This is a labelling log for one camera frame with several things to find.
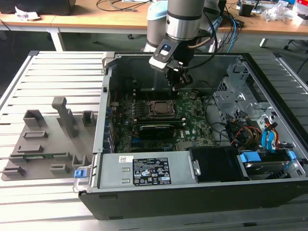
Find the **white paper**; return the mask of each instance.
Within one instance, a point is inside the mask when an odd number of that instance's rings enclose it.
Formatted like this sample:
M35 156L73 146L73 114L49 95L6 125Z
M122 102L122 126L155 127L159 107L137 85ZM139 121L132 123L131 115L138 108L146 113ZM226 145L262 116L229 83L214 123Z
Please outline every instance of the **white paper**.
M133 162L133 159L133 155L121 155L119 156L119 163Z
M40 19L36 12L24 12L15 7L16 13L15 15L22 21L35 20Z

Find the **white desk leg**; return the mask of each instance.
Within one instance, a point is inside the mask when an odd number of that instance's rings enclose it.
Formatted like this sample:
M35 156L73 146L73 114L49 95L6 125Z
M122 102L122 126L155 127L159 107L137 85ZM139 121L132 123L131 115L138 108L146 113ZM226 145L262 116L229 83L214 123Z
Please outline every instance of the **white desk leg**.
M260 47L265 47L265 45L266 45L266 43L267 43L267 41L268 41L269 39L267 38L263 38L262 39L262 41L261 41L261 43L260 43Z
M60 32L50 32L56 51L65 51L64 43Z
M6 34L3 30L0 30L0 39L3 41L8 39L8 37L6 37Z

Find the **gray floor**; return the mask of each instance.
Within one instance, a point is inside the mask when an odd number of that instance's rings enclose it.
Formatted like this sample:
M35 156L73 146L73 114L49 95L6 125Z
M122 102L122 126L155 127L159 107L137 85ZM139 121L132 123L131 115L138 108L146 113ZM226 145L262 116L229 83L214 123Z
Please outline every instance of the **gray floor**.
M4 93L10 81L17 73L22 61L31 50L54 51L52 41L47 39L44 32L6 32L8 39L0 40L0 96ZM140 51L146 43L145 35L133 35L134 39L128 39L127 35L99 34L97 43L91 42L90 34L62 33L67 51ZM286 62L295 70L308 57L308 43L297 41L290 44L289 51L283 50L287 40L270 39L266 48L260 48L259 39L251 39L243 42L241 35L236 41L232 52L248 53L280 53ZM308 62L302 68L300 76L308 81Z

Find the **aluminum extrusion table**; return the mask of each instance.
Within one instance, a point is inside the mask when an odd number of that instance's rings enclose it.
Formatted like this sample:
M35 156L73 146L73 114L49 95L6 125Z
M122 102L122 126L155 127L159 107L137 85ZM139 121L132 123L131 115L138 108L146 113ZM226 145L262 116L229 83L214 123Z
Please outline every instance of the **aluminum extrusion table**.
M98 112L103 76L103 52L32 52L0 100L0 170L24 127L27 109L56 115L53 96L65 96L74 114ZM289 103L301 97L299 117L307 116L307 89L294 80L274 55L254 56L279 93ZM308 197L278 208L208 214L98 221L73 193L74 179L0 180L0 230L304 230Z

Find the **blue cable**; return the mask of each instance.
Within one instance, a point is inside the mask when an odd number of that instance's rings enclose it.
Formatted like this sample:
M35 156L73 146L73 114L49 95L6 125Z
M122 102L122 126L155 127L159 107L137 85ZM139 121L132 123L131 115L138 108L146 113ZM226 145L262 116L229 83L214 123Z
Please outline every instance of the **blue cable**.
M229 51L230 51L231 48L233 47L234 38L235 38L235 34L236 34L236 22L235 22L235 20L234 20L233 18L231 18L231 17L228 17L228 18L230 18L230 19L233 21L233 24L234 24L234 33L233 33L232 41L231 41L231 44L230 44L230 46L229 46L229 49L228 49L227 53L229 53Z

